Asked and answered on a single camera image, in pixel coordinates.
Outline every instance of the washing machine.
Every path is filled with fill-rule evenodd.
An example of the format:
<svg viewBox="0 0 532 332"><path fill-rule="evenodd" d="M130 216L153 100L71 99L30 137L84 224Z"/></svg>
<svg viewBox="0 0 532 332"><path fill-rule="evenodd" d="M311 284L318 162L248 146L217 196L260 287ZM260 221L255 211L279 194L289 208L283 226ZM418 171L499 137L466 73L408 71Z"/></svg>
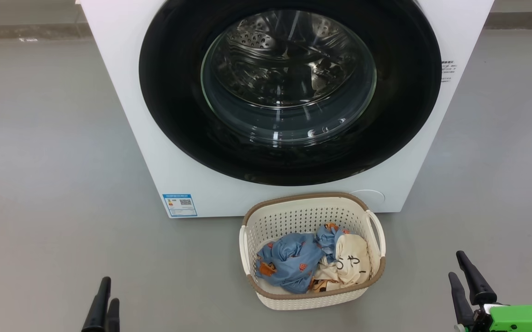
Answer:
<svg viewBox="0 0 532 332"><path fill-rule="evenodd" d="M169 217L399 212L493 0L82 0Z"/></svg>

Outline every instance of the gray floor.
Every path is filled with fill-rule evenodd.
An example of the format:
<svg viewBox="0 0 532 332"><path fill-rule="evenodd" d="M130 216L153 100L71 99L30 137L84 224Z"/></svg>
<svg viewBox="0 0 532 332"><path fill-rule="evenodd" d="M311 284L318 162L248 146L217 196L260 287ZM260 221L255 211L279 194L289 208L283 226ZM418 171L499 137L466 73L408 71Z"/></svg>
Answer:
<svg viewBox="0 0 532 332"><path fill-rule="evenodd" d="M123 331L449 331L465 250L532 304L532 31L486 31L359 300L275 312L240 218L168 220L95 45L0 44L0 331L78 331L113 280Z"/></svg>

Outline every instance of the basket handle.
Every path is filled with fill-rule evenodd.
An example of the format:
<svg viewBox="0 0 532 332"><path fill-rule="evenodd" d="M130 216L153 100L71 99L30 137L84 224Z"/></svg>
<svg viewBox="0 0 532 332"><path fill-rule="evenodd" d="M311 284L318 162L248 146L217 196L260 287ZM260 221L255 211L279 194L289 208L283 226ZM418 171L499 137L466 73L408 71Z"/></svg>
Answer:
<svg viewBox="0 0 532 332"><path fill-rule="evenodd" d="M248 255L245 252L245 225L239 229L239 254L241 255L241 265L246 275L249 275Z"/></svg>
<svg viewBox="0 0 532 332"><path fill-rule="evenodd" d="M386 253L386 247L384 243L384 231L383 227L380 225L380 221L378 220L375 213L372 213L371 210L367 210L366 213L371 217L371 220L375 224L375 228L377 230L378 234L378 248L380 249L380 256L384 257Z"/></svg>

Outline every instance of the black round door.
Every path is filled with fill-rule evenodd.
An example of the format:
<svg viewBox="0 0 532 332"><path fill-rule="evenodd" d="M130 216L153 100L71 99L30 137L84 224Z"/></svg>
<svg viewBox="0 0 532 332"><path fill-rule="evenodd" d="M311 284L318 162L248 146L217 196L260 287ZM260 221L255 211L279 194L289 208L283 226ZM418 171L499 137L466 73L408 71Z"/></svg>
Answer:
<svg viewBox="0 0 532 332"><path fill-rule="evenodd" d="M441 58L412 0L169 0L139 70L150 113L190 157L311 185L403 148L432 112Z"/></svg>

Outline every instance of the laundry basket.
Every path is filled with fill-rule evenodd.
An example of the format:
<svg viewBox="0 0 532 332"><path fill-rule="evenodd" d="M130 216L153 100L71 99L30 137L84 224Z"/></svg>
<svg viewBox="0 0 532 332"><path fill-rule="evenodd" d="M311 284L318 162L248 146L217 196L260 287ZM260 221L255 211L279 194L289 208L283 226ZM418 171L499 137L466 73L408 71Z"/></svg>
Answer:
<svg viewBox="0 0 532 332"><path fill-rule="evenodd" d="M289 294L256 277L255 258L264 244L289 233L315 233L328 222L367 241L372 273L366 282L328 292ZM239 251L250 285L260 301L274 310L311 309L355 300L380 278L385 265L384 233L378 218L363 201L346 193L305 194L257 204L243 218Z"/></svg>

